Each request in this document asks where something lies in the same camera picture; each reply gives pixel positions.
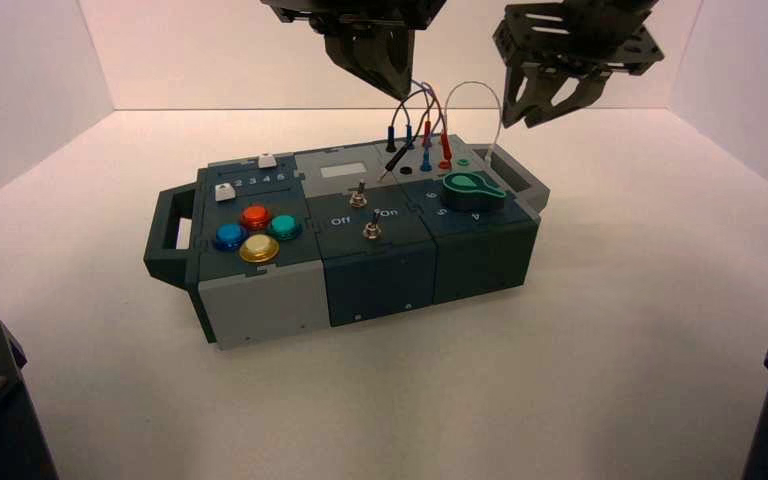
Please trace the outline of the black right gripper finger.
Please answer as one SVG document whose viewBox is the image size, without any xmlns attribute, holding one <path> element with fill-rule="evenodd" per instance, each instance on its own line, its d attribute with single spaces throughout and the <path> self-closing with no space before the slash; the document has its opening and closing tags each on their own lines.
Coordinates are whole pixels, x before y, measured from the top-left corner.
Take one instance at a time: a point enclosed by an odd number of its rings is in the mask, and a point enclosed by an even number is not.
<svg viewBox="0 0 768 480">
<path fill-rule="evenodd" d="M 554 96 L 570 76 L 562 75 L 548 83 L 538 79 L 538 101 L 526 111 L 526 125 L 537 126 L 594 104 L 603 94 L 610 72 L 597 72 L 578 80 L 575 89 L 564 99 L 555 101 Z"/>
<path fill-rule="evenodd" d="M 528 128 L 539 124 L 539 102 L 534 96 L 534 89 L 528 86 L 528 82 L 538 76 L 539 67 L 536 63 L 506 68 L 502 108 L 502 123 L 505 128 L 512 127 L 517 122 L 523 122 Z"/>
</svg>

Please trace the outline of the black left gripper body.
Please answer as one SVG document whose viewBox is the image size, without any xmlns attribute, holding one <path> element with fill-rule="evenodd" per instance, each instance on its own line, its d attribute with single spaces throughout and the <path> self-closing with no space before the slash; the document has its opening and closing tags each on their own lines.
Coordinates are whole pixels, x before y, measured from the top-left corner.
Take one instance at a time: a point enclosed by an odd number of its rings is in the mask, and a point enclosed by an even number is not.
<svg viewBox="0 0 768 480">
<path fill-rule="evenodd" d="M 435 1 L 262 1 L 282 23 L 307 21 L 319 33 L 363 25 L 426 30 L 446 4 Z"/>
</svg>

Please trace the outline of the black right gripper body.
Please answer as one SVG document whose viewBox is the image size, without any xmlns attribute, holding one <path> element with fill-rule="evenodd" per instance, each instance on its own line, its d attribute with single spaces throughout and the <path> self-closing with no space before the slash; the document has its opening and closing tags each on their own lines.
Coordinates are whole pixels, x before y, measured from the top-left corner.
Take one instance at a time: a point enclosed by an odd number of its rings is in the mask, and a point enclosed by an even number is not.
<svg viewBox="0 0 768 480">
<path fill-rule="evenodd" d="M 505 65 L 643 73 L 664 59 L 644 22 L 654 1 L 509 4 L 493 34 Z"/>
</svg>

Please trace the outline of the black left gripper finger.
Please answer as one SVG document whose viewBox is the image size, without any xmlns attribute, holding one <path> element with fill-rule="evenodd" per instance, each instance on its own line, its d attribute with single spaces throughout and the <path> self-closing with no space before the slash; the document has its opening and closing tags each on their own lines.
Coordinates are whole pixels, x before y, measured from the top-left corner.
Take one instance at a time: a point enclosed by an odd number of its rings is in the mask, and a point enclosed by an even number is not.
<svg viewBox="0 0 768 480">
<path fill-rule="evenodd" d="M 394 81 L 395 97 L 406 98 L 411 91 L 415 33 L 407 28 L 393 32 L 393 67 L 396 72 Z"/>
<path fill-rule="evenodd" d="M 396 100 L 406 98 L 405 29 L 343 29 L 324 43 L 337 66 Z"/>
</svg>

